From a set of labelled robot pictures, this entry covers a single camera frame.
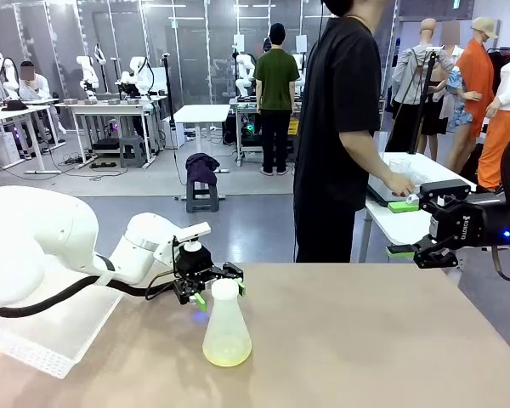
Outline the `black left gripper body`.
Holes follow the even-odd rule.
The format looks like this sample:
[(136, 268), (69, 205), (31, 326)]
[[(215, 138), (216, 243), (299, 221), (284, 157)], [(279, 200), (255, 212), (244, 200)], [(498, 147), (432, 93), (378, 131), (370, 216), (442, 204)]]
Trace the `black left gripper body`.
[(184, 243), (173, 260), (173, 291), (180, 304), (191, 302), (207, 286), (225, 277), (222, 269), (212, 261), (211, 253), (201, 243)]

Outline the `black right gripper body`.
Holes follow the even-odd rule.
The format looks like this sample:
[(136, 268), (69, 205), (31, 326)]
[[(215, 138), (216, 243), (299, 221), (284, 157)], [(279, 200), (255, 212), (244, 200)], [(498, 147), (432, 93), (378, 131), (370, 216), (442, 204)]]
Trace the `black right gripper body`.
[(445, 198), (426, 201), (431, 214), (426, 254), (463, 247), (510, 245), (510, 206), (497, 198)]

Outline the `person's right hand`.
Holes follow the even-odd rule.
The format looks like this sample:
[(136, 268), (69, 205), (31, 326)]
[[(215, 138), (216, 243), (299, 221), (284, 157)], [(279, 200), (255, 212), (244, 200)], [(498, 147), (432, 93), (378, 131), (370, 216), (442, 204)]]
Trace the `person's right hand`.
[(405, 175), (389, 171), (383, 179), (395, 196), (409, 196), (414, 193), (415, 184)]

